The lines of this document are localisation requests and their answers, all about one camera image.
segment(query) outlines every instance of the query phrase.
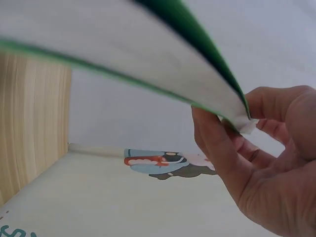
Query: cartoon character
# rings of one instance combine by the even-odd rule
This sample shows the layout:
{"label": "cartoon character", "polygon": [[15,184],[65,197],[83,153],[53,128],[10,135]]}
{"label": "cartoon character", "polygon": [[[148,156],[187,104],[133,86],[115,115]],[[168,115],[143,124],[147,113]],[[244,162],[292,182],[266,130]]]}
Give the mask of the cartoon character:
{"label": "cartoon character", "polygon": [[179,152],[155,152],[126,149],[124,163],[132,170],[160,180],[173,176],[197,177],[216,174],[212,163],[204,156],[183,155]]}

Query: wooden surface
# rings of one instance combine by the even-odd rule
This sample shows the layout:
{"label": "wooden surface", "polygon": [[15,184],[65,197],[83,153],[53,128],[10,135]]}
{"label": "wooden surface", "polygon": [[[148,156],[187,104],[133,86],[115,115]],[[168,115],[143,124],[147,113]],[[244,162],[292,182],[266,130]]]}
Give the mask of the wooden surface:
{"label": "wooden surface", "polygon": [[67,152],[71,70],[0,53],[0,206]]}

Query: printed illustration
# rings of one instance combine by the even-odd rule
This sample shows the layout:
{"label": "printed illustration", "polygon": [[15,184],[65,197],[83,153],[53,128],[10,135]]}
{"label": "printed illustration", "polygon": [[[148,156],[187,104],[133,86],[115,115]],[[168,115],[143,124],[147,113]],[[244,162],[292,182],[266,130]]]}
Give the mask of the printed illustration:
{"label": "printed illustration", "polygon": [[[8,225],[1,226],[0,228],[0,237],[26,237],[27,233],[22,229],[15,229],[12,231],[11,234],[8,233],[7,229],[10,227]],[[37,237],[34,232],[31,232],[30,237]]]}
{"label": "printed illustration", "polygon": [[124,156],[124,163],[132,170],[159,180],[174,176],[192,178],[200,174],[216,174],[212,163],[202,155],[125,149]]}

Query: hand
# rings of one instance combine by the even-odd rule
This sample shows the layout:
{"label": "hand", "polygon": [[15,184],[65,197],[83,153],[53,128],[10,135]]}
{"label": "hand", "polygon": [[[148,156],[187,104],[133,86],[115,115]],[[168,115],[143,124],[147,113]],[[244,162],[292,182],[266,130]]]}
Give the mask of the hand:
{"label": "hand", "polygon": [[241,212],[284,237],[316,236],[316,91],[260,87],[246,95],[257,128],[285,146],[278,158],[192,108],[195,140]]}

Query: white surface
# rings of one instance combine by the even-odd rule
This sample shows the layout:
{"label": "white surface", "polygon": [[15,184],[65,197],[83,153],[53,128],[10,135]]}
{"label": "white surface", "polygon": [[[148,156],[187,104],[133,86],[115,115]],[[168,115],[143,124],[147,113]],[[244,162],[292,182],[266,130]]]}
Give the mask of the white surface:
{"label": "white surface", "polygon": [[38,237],[274,236],[240,213],[217,176],[160,181],[119,158],[71,153],[0,216],[9,233],[19,228]]}
{"label": "white surface", "polygon": [[249,123],[242,100],[220,74],[132,1],[1,0],[0,37],[63,53],[165,89],[227,117],[238,130]]}
{"label": "white surface", "polygon": [[[258,86],[316,87],[314,0],[186,0],[209,31],[243,91]],[[190,106],[102,76],[74,70],[70,142],[198,152]],[[282,146],[250,139],[277,155]]]}

